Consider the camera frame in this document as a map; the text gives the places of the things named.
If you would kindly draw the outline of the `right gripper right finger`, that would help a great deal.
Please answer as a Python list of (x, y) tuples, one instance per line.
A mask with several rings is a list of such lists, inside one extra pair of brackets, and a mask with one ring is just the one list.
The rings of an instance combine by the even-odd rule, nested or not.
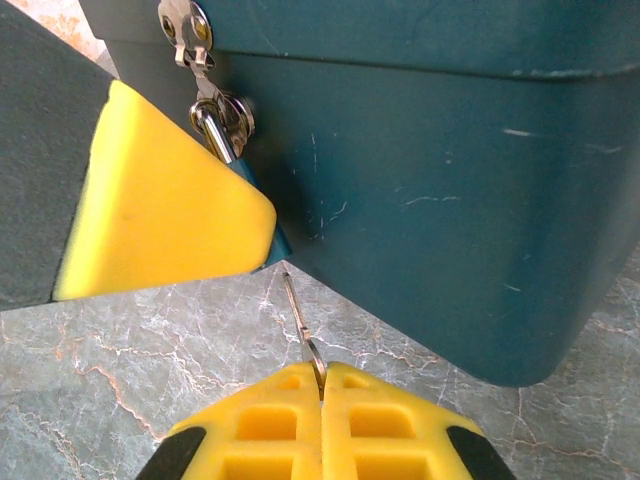
[(329, 364), (323, 480), (516, 480), (470, 419), (353, 366)]

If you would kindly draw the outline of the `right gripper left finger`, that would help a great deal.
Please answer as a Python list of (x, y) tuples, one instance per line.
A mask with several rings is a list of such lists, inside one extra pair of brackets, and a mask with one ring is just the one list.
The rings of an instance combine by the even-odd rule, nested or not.
[(178, 422), (135, 480), (322, 480), (312, 366), (287, 366)]

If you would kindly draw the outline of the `small silver key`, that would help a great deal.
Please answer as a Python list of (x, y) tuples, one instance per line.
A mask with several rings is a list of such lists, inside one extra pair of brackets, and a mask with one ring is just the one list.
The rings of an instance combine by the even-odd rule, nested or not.
[(312, 366), (319, 399), (323, 401), (327, 375), (326, 362), (322, 359), (319, 350), (314, 344), (311, 332), (305, 323), (291, 275), (287, 271), (284, 271), (282, 273), (282, 279), (284, 281), (287, 297), (295, 319), (296, 333), (301, 346), (302, 361), (309, 363)]

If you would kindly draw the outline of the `small teal padlock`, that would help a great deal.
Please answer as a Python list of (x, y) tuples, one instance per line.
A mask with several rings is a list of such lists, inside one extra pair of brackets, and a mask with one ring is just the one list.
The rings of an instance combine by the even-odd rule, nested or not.
[[(223, 114), (212, 99), (200, 99), (189, 110), (192, 127), (203, 137), (208, 150), (236, 174), (258, 188), (259, 183), (253, 168), (241, 158), (244, 148), (241, 138), (232, 137), (233, 131), (223, 120)], [(264, 269), (283, 260), (291, 253), (290, 246), (279, 224), (276, 224), (269, 254), (260, 266)]]

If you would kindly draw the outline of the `teal starry night tin box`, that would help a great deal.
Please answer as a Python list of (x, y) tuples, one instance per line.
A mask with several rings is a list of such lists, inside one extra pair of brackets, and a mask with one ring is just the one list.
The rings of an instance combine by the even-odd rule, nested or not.
[(197, 0), (292, 264), (491, 384), (640, 243), (640, 0)]

